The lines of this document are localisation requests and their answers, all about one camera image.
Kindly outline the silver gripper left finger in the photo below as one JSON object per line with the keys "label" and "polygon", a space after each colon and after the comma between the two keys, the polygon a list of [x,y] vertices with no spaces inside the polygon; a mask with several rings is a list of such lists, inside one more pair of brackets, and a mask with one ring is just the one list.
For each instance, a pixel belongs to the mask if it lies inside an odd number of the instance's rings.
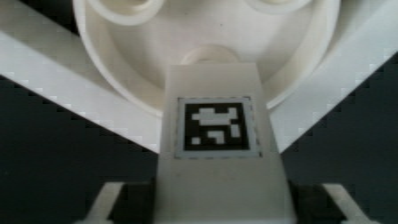
{"label": "silver gripper left finger", "polygon": [[104,184],[88,216],[74,224],[114,224],[109,216],[116,205],[123,185],[123,182],[107,182]]}

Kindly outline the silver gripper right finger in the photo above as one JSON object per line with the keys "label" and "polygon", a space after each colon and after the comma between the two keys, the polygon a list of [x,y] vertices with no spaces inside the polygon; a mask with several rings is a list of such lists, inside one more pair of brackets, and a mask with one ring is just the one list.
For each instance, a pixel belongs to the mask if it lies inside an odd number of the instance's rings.
{"label": "silver gripper right finger", "polygon": [[342,184],[326,183],[324,189],[345,215],[342,224],[381,224],[372,220]]}

